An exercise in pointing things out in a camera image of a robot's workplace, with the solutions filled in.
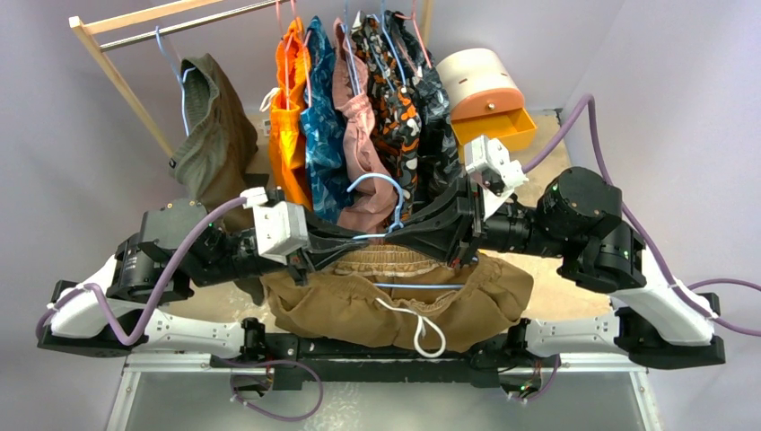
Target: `orange and black patterned shirt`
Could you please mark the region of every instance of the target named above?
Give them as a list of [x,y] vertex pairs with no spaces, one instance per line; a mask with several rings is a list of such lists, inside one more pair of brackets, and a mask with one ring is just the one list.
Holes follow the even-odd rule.
[[421,119],[412,102],[412,90],[390,44],[374,16],[359,15],[352,28],[356,55],[368,66],[370,97],[376,125],[371,140],[386,169],[401,186],[404,205],[401,219],[412,215],[417,191],[417,148]]

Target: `metal hanging rod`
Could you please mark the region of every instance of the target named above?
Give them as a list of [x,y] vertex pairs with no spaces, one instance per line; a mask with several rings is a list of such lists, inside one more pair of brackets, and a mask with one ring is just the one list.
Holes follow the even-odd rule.
[[[278,3],[278,2],[285,3],[287,1],[289,0],[266,0],[261,3],[250,4],[248,6],[239,7],[238,9],[233,9],[231,11],[215,13],[214,15],[209,15],[204,18],[198,18],[197,20],[192,20],[188,22],[183,22],[182,24],[164,27],[162,29],[159,29],[159,34],[164,36],[167,34],[177,33],[187,29],[194,29],[196,27],[210,24],[212,22],[221,21],[226,18],[231,18],[233,16],[243,15],[244,13],[258,11],[259,9],[264,9],[266,7],[275,5],[275,3]],[[111,51],[112,49],[122,48],[129,45],[135,45],[136,43],[145,42],[146,40],[154,40],[155,38],[156,38],[156,32],[148,31],[147,33],[138,34],[130,38],[125,38],[121,40],[115,40],[109,43],[104,43],[100,46],[100,48],[101,48],[101,52],[108,52],[108,51]]]

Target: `khaki pants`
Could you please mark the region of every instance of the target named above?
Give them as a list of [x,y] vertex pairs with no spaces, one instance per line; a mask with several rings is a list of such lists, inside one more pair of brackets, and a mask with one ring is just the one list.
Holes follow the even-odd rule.
[[[531,296],[533,278],[488,256],[458,270],[408,249],[370,246],[310,274],[297,286],[284,272],[261,278],[276,325],[307,338],[329,337],[368,347],[413,348],[417,318],[394,312],[376,298],[429,318],[447,338],[447,349],[468,350],[515,325]],[[461,289],[378,288],[373,283],[464,284]],[[420,345],[436,349],[428,330]]]
[[[246,189],[243,175],[257,151],[257,130],[246,118],[241,99],[214,59],[206,54],[182,60],[190,135],[177,148],[170,175],[188,187],[191,198],[212,211]],[[250,210],[234,208],[224,217],[228,232],[254,224]]]

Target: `pink shirt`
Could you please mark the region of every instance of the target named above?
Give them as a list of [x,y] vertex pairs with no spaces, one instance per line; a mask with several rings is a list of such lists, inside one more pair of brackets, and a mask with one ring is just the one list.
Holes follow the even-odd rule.
[[[360,176],[370,172],[390,176],[370,140],[370,132],[375,126],[375,116],[372,114],[370,100],[365,94],[368,80],[367,65],[354,56],[361,91],[360,94],[354,95],[346,64],[348,54],[344,50],[346,42],[341,24],[340,20],[336,20],[334,24],[338,55],[336,69],[333,72],[333,103],[336,109],[346,117],[344,154],[349,180],[354,182]],[[341,211],[338,225],[366,233],[382,231],[386,219],[393,213],[398,202],[394,186],[380,178],[369,178],[362,181],[356,190],[359,192],[358,198],[354,200],[354,205]]]

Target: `clothes rack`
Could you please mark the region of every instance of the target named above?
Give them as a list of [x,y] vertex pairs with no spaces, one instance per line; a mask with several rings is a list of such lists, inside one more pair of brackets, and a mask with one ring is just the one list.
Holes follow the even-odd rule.
[[[122,97],[124,97],[125,101],[127,101],[127,104],[129,104],[130,108],[132,108],[137,117],[143,122],[153,138],[156,139],[156,142],[158,142],[159,146],[163,152],[167,154],[167,156],[171,156],[173,154],[169,140],[163,134],[158,124],[156,124],[156,122],[153,120],[153,117],[151,117],[151,114],[145,108],[143,103],[140,102],[140,100],[137,98],[135,92],[132,91],[129,84],[127,83],[127,80],[125,80],[124,76],[117,70],[116,66],[114,66],[114,64],[111,62],[110,58],[106,56],[106,52],[113,49],[134,45],[146,40],[153,40],[156,36],[156,32],[150,31],[121,40],[104,43],[102,45],[95,39],[95,35],[107,31],[122,29],[130,25],[138,24],[140,22],[157,20],[164,16],[186,12],[201,6],[220,3],[222,1],[223,0],[179,0],[177,2],[162,4],[160,6],[144,9],[142,11],[127,13],[105,20],[91,22],[89,24],[82,22],[79,16],[73,16],[69,18],[69,27],[71,27],[76,37],[80,40],[80,42],[82,42],[95,62],[98,63],[98,66],[103,69],[103,72],[114,84]],[[288,0],[266,0],[259,3],[250,4],[248,6],[239,7],[227,12],[215,13],[203,18],[198,18],[192,21],[165,27],[160,29],[159,33],[163,36],[179,31],[193,29],[211,22],[219,22],[227,18],[232,18],[233,16],[265,9],[269,6],[275,5],[277,2],[287,3]],[[422,22],[420,24],[420,28],[421,33],[423,34],[424,43],[426,44],[428,42],[428,35],[430,34],[432,14],[433,0],[424,0],[422,7]]]

